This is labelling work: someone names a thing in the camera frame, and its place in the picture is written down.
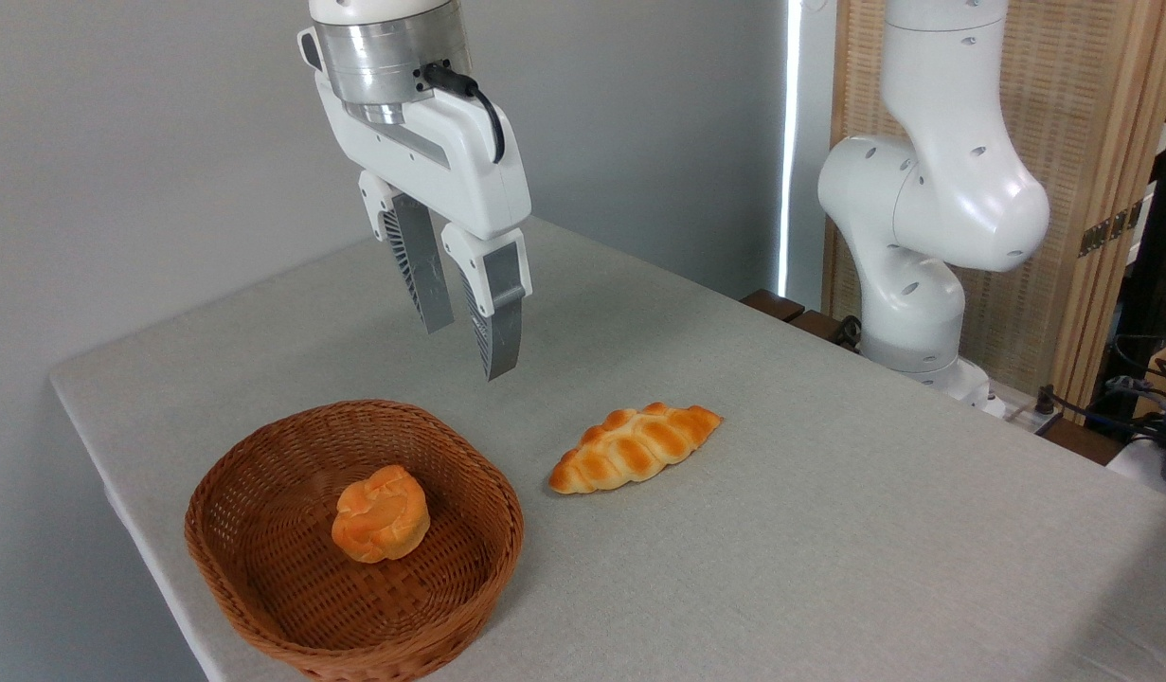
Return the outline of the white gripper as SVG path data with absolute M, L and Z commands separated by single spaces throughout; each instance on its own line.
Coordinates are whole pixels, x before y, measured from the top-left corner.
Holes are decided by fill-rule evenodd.
M 525 235 L 513 228 L 531 215 L 531 195 L 508 117 L 494 108 L 504 141 L 496 163 L 493 124 L 477 99 L 435 89 L 402 105 L 401 124 L 368 122 L 347 113 L 326 75 L 325 63 L 314 66 L 333 138 L 364 169 L 358 188 L 371 230 L 395 255 L 426 331 L 454 322 L 431 208 L 454 222 L 443 245 L 461 272 L 484 374 L 506 374 L 517 367 L 522 302 L 533 293 Z

